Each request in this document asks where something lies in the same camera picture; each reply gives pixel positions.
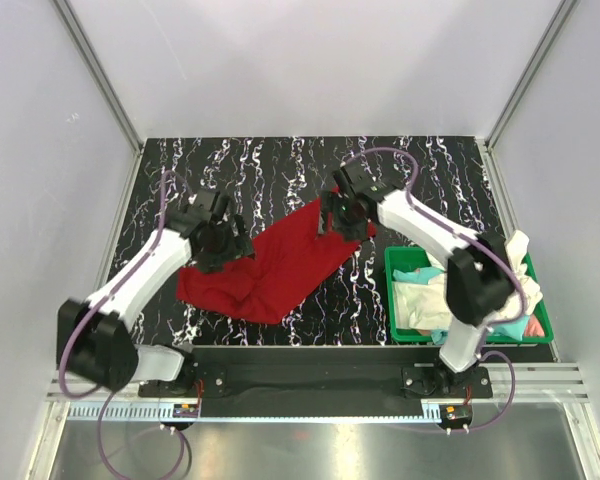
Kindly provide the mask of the red t shirt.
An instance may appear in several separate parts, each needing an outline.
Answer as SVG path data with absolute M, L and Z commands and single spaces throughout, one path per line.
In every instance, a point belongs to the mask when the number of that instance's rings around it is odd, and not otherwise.
M 319 236 L 319 215 L 318 199 L 295 210 L 256 236 L 253 259 L 231 262 L 219 273 L 182 268 L 176 299 L 251 323 L 279 324 L 361 244 L 335 232 Z

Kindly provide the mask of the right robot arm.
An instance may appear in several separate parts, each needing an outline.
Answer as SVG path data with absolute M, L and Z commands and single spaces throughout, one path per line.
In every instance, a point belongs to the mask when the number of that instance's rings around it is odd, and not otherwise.
M 409 185 L 382 182 L 362 167 L 343 165 L 332 176 L 336 188 L 320 193 L 318 235 L 363 241 L 375 224 L 411 239 L 444 265 L 452 319 L 428 377 L 435 393 L 460 394 L 482 358 L 487 330 L 499 322 L 497 312 L 517 297 L 518 312 L 504 320 L 510 323 L 527 308 L 504 241 L 446 219 L 416 200 Z

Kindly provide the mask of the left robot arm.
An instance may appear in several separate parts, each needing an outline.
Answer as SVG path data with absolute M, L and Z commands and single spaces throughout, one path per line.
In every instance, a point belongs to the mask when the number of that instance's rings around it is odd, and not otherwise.
M 230 196 L 201 190 L 190 204 L 164 210 L 147 243 L 112 280 L 88 298 L 68 299 L 59 308 L 56 361 L 62 392 L 76 396 L 66 382 L 72 373 L 111 392 L 132 382 L 159 382 L 173 395 L 188 394 L 196 382 L 191 353 L 138 345 L 133 326 L 164 283 L 186 264 L 215 274 L 254 255 Z

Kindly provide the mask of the cream white t shirt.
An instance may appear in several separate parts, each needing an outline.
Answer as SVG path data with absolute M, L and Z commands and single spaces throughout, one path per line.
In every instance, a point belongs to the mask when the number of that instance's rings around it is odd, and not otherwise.
M 528 253 L 529 238 L 517 230 L 506 241 L 511 270 L 520 283 L 526 299 L 525 314 L 516 321 L 512 319 L 520 312 L 521 301 L 518 293 L 513 293 L 505 306 L 497 312 L 496 319 L 506 319 L 506 324 L 494 326 L 494 333 L 520 341 L 527 336 L 544 335 L 540 323 L 534 319 L 534 310 L 543 299 L 539 284 L 528 273 L 524 258 Z M 445 301 L 446 273 L 442 265 L 428 256 L 428 266 L 412 272 L 395 270 L 392 272 L 392 297 L 396 326 L 401 329 L 415 329 L 420 332 L 440 334 L 446 332 L 452 314 Z

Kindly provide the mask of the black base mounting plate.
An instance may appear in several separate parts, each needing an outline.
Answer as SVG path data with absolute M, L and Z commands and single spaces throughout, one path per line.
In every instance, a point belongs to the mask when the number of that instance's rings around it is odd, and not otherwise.
M 185 377 L 149 381 L 145 398 L 199 398 L 205 419 L 305 421 L 419 416 L 424 401 L 493 396 L 484 367 L 452 374 L 433 347 L 197 347 Z

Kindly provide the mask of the left controller box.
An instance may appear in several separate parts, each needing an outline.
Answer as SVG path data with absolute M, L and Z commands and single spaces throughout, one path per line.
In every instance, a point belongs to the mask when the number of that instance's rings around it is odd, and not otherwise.
M 175 403 L 172 416 L 174 418 L 198 418 L 200 415 L 199 403 Z

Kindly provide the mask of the controller box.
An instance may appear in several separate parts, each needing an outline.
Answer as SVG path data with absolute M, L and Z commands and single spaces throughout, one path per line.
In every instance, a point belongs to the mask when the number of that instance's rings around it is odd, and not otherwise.
M 199 403 L 175 403 L 172 416 L 174 418 L 198 418 L 200 415 Z
M 452 423 L 470 424 L 473 408 L 470 404 L 446 405 L 442 407 L 442 420 Z

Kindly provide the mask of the teal t shirt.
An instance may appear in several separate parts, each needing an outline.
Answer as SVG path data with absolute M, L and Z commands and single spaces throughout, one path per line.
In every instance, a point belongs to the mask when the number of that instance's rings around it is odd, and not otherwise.
M 435 345 L 444 344 L 452 321 L 452 313 L 445 300 L 446 274 L 433 266 L 421 267 L 412 272 L 393 271 L 392 297 L 397 328 L 417 330 L 429 335 Z M 531 303 L 519 320 L 496 324 L 494 334 L 513 340 L 523 339 L 531 316 Z M 521 310 L 520 296 L 514 290 L 505 306 L 497 311 L 496 320 L 517 318 Z

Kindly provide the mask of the pink t shirt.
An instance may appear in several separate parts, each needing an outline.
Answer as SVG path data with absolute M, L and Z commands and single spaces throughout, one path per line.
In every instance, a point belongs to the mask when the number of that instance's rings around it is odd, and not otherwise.
M 524 338 L 527 338 L 527 337 L 543 338 L 544 336 L 545 336 L 545 331 L 542 327 L 541 322 L 538 320 L 538 318 L 535 315 L 531 315 L 528 318 L 528 321 L 526 323 L 523 337 Z

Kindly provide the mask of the right controller box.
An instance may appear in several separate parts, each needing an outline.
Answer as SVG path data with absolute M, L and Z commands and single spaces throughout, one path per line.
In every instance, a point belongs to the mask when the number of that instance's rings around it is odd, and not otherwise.
M 446 405 L 442 407 L 442 420 L 452 423 L 470 424 L 473 408 L 470 404 Z

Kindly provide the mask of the left aluminium frame post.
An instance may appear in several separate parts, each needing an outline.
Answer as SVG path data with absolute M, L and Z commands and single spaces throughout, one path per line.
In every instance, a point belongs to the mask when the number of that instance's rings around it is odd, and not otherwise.
M 138 155 L 142 150 L 144 141 L 141 139 L 127 114 L 71 2 L 68 0 L 51 0 L 50 3 L 76 47 L 127 143 L 132 151 Z

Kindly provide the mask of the aluminium frame post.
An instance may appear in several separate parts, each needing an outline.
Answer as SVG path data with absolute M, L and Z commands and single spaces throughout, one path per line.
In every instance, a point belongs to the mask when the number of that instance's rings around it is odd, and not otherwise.
M 578 0 L 561 0 L 558 3 L 556 10 L 552 14 L 549 23 L 506 101 L 503 110 L 499 114 L 489 134 L 484 139 L 485 146 L 488 150 L 493 150 L 504 134 L 508 124 L 512 120 L 526 93 L 539 74 L 541 67 L 548 58 L 563 29 L 566 27 L 570 17 L 573 15 L 579 4 L 580 2 Z
M 132 151 L 138 155 L 142 150 L 144 141 L 141 139 L 127 114 L 71 2 L 68 0 L 51 0 L 50 3 L 76 47 L 127 143 Z

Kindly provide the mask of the aluminium front rail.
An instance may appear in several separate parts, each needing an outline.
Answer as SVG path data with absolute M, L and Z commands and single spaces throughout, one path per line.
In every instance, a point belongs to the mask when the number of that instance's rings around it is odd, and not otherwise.
M 380 364 L 331 365 L 313 368 L 309 365 L 229 365 L 209 364 L 199 367 L 205 398 L 225 398 L 248 388 L 341 392 L 362 389 L 374 380 L 405 392 L 424 403 L 442 399 L 459 402 L 462 394 L 456 387 L 444 394 L 434 387 L 431 364 L 396 367 Z M 486 363 L 464 381 L 476 401 L 503 402 L 509 396 L 518 403 L 586 402 L 588 390 L 577 365 L 570 363 L 517 363 L 508 367 L 503 362 Z

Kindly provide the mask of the right aluminium frame post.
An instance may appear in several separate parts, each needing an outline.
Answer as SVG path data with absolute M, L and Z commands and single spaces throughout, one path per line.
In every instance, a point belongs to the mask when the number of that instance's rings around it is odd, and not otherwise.
M 566 27 L 570 17 L 573 15 L 579 4 L 580 2 L 578 0 L 561 0 L 558 3 L 556 10 L 552 14 L 549 23 L 506 101 L 503 110 L 499 114 L 489 134 L 484 139 L 485 146 L 488 150 L 493 150 L 504 134 L 508 124 L 512 120 L 526 93 L 539 74 L 541 67 L 548 58 L 563 29 Z

